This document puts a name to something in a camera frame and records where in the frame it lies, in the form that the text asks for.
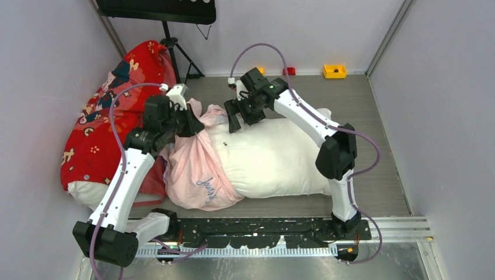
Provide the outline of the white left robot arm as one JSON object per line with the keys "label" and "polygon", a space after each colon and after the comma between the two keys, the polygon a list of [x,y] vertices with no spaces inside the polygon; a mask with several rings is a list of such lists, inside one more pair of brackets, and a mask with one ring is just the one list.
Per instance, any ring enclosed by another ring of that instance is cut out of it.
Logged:
{"label": "white left robot arm", "polygon": [[181,94],[149,97],[143,124],[122,143],[121,160],[102,201],[86,222],[77,222],[72,234],[85,257],[127,267],[138,249],[156,237],[171,242],[178,237],[177,215],[155,208],[128,225],[142,182],[160,151],[175,137],[193,137],[205,128]]}

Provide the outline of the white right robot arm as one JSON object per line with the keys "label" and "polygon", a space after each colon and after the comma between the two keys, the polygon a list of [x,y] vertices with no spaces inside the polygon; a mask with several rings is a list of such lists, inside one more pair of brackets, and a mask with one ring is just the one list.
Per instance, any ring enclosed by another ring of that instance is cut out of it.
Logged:
{"label": "white right robot arm", "polygon": [[332,232],[337,239],[349,239],[361,221],[351,178],[357,157],[354,128],[325,117],[296,94],[288,82],[281,78],[268,80],[257,68],[239,79],[230,76],[227,83],[236,92],[234,99],[224,103],[231,133],[241,128],[237,116],[253,125],[265,118],[265,109],[270,109],[292,121],[314,141],[319,148],[315,165],[328,180],[332,196]]}

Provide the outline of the pink pillowcase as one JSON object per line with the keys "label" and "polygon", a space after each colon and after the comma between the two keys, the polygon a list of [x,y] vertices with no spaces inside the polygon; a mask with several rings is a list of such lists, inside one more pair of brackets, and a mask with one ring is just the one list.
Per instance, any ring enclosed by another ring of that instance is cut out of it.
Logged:
{"label": "pink pillowcase", "polygon": [[205,129],[192,137],[176,137],[175,142],[162,149],[160,155],[166,160],[163,180],[166,195],[184,209],[216,211],[231,207],[244,199],[227,175],[207,132],[227,124],[226,111],[211,104],[205,113],[200,101],[190,99],[194,116]]}

